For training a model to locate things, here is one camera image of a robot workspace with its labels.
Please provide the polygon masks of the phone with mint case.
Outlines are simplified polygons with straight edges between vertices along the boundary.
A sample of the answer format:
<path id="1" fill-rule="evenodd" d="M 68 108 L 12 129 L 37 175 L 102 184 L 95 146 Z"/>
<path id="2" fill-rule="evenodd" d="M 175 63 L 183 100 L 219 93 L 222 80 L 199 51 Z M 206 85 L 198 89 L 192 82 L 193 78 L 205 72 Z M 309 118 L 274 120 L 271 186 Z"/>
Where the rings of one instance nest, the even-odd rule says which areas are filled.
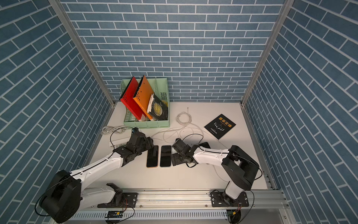
<path id="1" fill-rule="evenodd" d="M 172 147 L 170 145 L 164 145 L 161 147 L 160 167 L 164 168 L 171 166 L 171 155 Z"/>

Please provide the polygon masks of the phone with orange case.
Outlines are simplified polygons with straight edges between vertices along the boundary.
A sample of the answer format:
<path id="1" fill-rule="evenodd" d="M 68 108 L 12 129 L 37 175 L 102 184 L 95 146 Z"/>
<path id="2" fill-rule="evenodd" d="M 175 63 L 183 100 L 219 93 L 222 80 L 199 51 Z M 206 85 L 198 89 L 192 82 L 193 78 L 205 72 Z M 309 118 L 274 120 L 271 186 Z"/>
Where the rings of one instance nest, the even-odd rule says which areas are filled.
<path id="1" fill-rule="evenodd" d="M 158 166 L 158 153 L 159 153 L 159 148 L 157 145 L 155 145 L 153 148 L 148 150 L 147 161 L 146 161 L 147 168 L 155 168 Z"/>

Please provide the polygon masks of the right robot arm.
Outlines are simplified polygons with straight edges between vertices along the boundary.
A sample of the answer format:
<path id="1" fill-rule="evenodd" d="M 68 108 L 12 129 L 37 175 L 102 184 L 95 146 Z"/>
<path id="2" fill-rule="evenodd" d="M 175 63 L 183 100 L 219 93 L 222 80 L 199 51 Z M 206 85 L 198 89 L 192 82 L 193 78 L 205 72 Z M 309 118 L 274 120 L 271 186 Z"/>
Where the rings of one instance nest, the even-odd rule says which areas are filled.
<path id="1" fill-rule="evenodd" d="M 237 200 L 243 191 L 251 190 L 259 171 L 259 164 L 236 145 L 229 149 L 211 149 L 189 146 L 178 138 L 172 147 L 176 151 L 171 155 L 173 166 L 203 163 L 222 167 L 230 178 L 223 193 L 225 199 Z"/>

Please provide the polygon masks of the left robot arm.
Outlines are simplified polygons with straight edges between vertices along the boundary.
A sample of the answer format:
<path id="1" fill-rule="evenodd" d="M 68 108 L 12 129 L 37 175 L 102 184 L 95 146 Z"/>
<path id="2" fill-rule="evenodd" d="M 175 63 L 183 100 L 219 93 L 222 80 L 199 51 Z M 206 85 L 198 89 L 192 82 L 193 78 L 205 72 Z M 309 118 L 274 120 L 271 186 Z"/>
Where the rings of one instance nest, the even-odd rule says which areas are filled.
<path id="1" fill-rule="evenodd" d="M 133 161 L 154 147 L 153 139 L 133 128 L 129 141 L 114 148 L 112 153 L 83 168 L 67 172 L 61 170 L 52 178 L 45 192 L 36 201 L 34 210 L 41 207 L 46 217 L 61 224 L 78 211 L 99 205 L 104 208 L 127 207 L 123 190 L 114 183 L 89 188 L 93 182 Z"/>

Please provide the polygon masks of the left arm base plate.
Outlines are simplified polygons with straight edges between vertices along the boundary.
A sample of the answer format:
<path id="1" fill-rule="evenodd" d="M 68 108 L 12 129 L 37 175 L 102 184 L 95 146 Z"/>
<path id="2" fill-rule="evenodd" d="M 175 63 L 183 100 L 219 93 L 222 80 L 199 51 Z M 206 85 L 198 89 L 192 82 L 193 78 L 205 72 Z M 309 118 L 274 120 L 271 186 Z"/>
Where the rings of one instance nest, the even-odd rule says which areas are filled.
<path id="1" fill-rule="evenodd" d="M 98 208 L 135 208 L 138 199 L 138 193 L 116 193 L 114 198 L 108 203 L 99 204 Z"/>

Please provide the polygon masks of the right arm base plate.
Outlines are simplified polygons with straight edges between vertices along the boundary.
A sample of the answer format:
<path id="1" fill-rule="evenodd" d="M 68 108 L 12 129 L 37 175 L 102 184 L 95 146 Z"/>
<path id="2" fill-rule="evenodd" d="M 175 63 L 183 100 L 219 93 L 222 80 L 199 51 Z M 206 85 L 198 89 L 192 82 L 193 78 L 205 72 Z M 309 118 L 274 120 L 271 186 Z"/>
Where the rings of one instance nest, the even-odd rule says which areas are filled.
<path id="1" fill-rule="evenodd" d="M 211 191 L 209 196 L 213 207 L 249 207 L 246 192 L 242 192 L 237 199 L 232 199 L 218 190 Z"/>

